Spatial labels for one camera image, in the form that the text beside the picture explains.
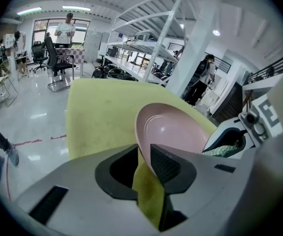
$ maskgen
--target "man wearing cap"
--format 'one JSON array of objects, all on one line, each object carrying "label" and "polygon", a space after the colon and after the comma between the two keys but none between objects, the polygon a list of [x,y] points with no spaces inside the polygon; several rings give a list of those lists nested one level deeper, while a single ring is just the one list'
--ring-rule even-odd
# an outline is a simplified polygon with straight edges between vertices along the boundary
[{"label": "man wearing cap", "polygon": [[71,22],[72,17],[73,14],[68,13],[66,21],[58,24],[55,31],[55,36],[57,36],[55,48],[59,48],[61,45],[63,45],[64,48],[70,48],[71,38],[76,32],[76,26]]}]

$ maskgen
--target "pink plate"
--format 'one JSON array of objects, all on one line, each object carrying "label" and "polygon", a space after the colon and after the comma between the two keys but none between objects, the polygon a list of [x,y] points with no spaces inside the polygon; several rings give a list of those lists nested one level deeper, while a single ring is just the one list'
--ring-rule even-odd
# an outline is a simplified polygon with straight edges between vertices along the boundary
[{"label": "pink plate", "polygon": [[135,135],[139,149],[152,171],[150,144],[200,153],[209,138],[192,117],[163,103],[151,103],[139,111]]}]

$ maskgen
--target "yellow-green table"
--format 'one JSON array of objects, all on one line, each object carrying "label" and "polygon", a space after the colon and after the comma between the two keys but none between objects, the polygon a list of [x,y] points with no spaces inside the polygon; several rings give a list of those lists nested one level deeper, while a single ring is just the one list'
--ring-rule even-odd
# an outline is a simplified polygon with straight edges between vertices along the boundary
[{"label": "yellow-green table", "polygon": [[[67,107],[70,159],[135,144],[136,115],[143,106],[154,102],[170,104],[183,110],[210,135],[216,129],[197,110],[159,85],[123,80],[79,79],[72,82]],[[158,227],[164,190],[140,154],[138,162],[132,188],[138,192],[139,208]]]}]

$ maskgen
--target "round ceiling light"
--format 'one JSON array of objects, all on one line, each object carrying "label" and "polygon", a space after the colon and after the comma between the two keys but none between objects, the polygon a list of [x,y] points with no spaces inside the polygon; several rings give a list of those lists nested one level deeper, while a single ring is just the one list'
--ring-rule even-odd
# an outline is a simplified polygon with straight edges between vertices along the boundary
[{"label": "round ceiling light", "polygon": [[218,30],[216,30],[216,29],[213,30],[212,33],[213,33],[214,35],[216,35],[216,36],[220,36],[220,32],[219,32]]}]

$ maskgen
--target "ceiling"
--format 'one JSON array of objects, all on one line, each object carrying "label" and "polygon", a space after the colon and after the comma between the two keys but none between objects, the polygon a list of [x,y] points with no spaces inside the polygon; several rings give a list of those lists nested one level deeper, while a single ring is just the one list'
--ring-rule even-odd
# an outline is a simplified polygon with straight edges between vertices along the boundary
[{"label": "ceiling", "polygon": [[[6,15],[13,16],[18,11],[35,6],[48,12],[63,11],[62,5],[74,5],[89,7],[92,16],[111,22],[121,12],[142,1],[144,0],[13,0]],[[199,16],[204,0],[191,1]],[[186,19],[192,27],[195,17],[187,11]],[[265,61],[262,62],[263,65],[283,56],[283,20],[268,0],[221,0],[216,24],[215,27],[221,31],[221,41],[224,36],[226,43],[238,41],[240,45],[245,45],[245,48],[260,55]]]}]

